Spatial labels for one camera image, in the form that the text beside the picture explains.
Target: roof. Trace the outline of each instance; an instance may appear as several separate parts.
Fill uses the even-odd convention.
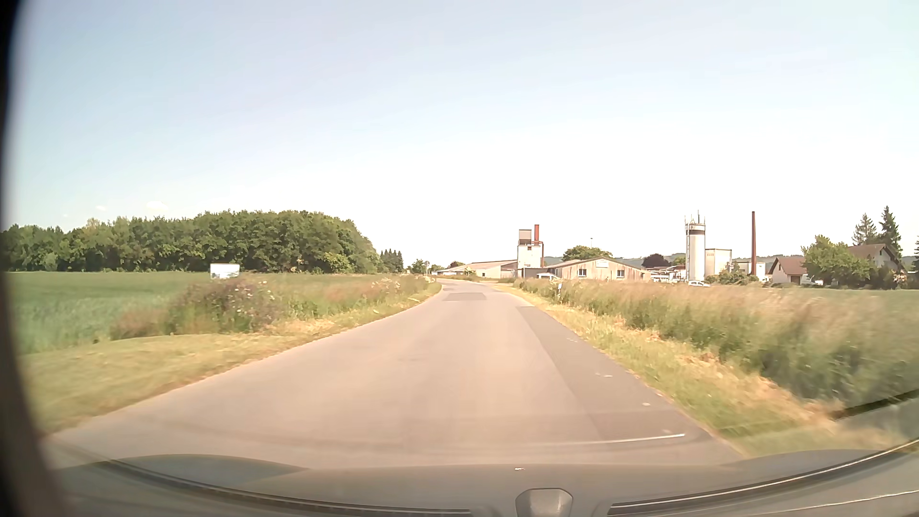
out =
[[[615,262],[615,263],[619,264],[620,266],[628,266],[628,267],[630,267],[630,268],[632,268],[632,269],[634,269],[634,270],[643,270],[643,271],[646,271],[645,268],[636,268],[635,266],[632,266],[631,264],[627,264],[627,263],[625,263],[625,262],[623,262],[623,261],[621,261],[621,260],[616,260],[615,258],[608,258],[608,257],[594,257],[594,258],[584,258],[584,259],[577,259],[577,258],[576,258],[575,260],[566,260],[566,261],[564,261],[564,262],[559,262],[558,264],[552,264],[551,266],[547,266],[547,269],[554,270],[554,269],[556,269],[556,268],[566,268],[566,267],[568,267],[568,266],[573,266],[573,265],[575,265],[575,264],[583,264],[583,263],[586,263],[586,262],[593,262],[594,260],[609,260],[610,262]]]
[[[849,247],[849,252],[852,253],[853,255],[855,255],[856,257],[860,258],[860,259],[868,259],[868,258],[871,258],[871,257],[880,257],[880,252],[881,252],[881,250],[884,250],[884,249],[887,250],[887,255],[888,255],[889,257],[891,257],[891,259],[893,259],[894,262],[896,262],[897,266],[899,266],[900,268],[902,268],[903,265],[902,265],[902,263],[900,262],[900,260],[897,258],[897,256],[894,255],[894,254],[891,252],[891,249],[890,249],[889,247],[887,247],[886,244],[883,244],[883,243],[880,243],[880,244],[860,244],[860,245],[858,245],[858,246],[850,246],[850,247]]]
[[[776,260],[772,263],[772,267],[769,268],[769,274],[773,274],[773,271],[776,269],[776,265],[780,265],[782,270],[785,271],[787,275],[806,275],[807,270],[804,268],[804,256],[803,255],[792,255],[790,257],[776,257]]]
[[[446,268],[445,270],[438,271],[465,271],[465,270],[489,270],[497,266],[504,266],[507,264],[512,264],[516,260],[492,260],[489,262],[470,262],[469,264],[463,264],[461,266],[454,266],[452,268]]]

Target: white line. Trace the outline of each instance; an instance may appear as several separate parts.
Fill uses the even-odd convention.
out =
[[[648,442],[650,440],[666,440],[668,438],[682,438],[686,436],[684,432],[679,434],[665,434],[664,436],[648,436],[646,438],[625,438],[622,440],[598,440],[596,442],[549,442],[549,443],[524,443],[532,447],[549,447],[552,445],[602,445],[604,443],[629,443],[629,442]]]
[[[897,497],[897,496],[906,496],[906,495],[915,494],[915,493],[919,493],[919,490],[909,490],[909,491],[907,491],[907,492],[900,492],[900,493],[896,493],[896,494],[883,494],[883,495],[873,496],[873,497],[864,498],[864,499],[845,500],[845,501],[841,501],[841,502],[828,502],[828,503],[825,503],[825,504],[815,504],[815,505],[813,505],[813,506],[803,506],[803,507],[801,507],[801,508],[792,508],[792,509],[789,509],[789,510],[774,510],[774,511],[767,511],[767,512],[765,512],[765,513],[750,513],[750,515],[751,515],[751,517],[754,517],[754,516],[756,516],[756,515],[775,515],[776,513],[791,513],[791,512],[793,512],[793,511],[813,510],[813,509],[815,509],[815,508],[829,508],[829,507],[831,507],[831,506],[842,506],[842,505],[844,505],[844,504],[852,504],[852,503],[855,503],[855,502],[867,502],[867,501],[870,501],[870,500],[879,500],[879,499],[885,499],[885,498],[894,498],[894,497]]]

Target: tall grass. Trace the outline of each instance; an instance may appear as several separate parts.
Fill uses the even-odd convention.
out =
[[[257,332],[282,319],[311,320],[384,304],[428,284],[410,275],[244,275],[190,285],[166,307],[127,312],[109,335]]]
[[[919,293],[519,281],[738,363],[806,399],[848,407],[919,388]]]

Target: chimney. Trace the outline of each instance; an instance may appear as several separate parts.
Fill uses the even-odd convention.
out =
[[[755,275],[756,274],[756,212],[752,212],[751,217],[752,219],[750,222],[753,225],[752,231],[751,231],[751,236],[753,240],[753,243],[752,243],[753,249],[750,252],[750,274]]]

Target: industrial building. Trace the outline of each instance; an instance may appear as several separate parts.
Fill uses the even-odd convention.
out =
[[[686,264],[648,268],[651,272],[651,281],[676,282],[686,279]]]
[[[470,262],[445,270],[434,271],[435,275],[451,276],[472,272],[477,277],[483,278],[513,278],[516,270],[516,260],[490,260],[487,262]]]
[[[612,258],[568,260],[547,268],[563,280],[651,281],[651,272]]]
[[[737,267],[738,270],[741,270],[746,274],[750,274],[750,259],[735,260],[734,265]],[[769,277],[766,274],[766,263],[765,262],[760,262],[758,260],[756,262],[756,273],[753,273],[753,274],[756,275],[761,281],[769,280]]]
[[[731,266],[732,251],[718,247],[705,249],[705,276],[717,275]]]
[[[539,225],[534,224],[533,229],[517,230],[517,260],[516,275],[526,278],[527,269],[542,269],[542,258],[545,255],[542,241],[539,240]]]

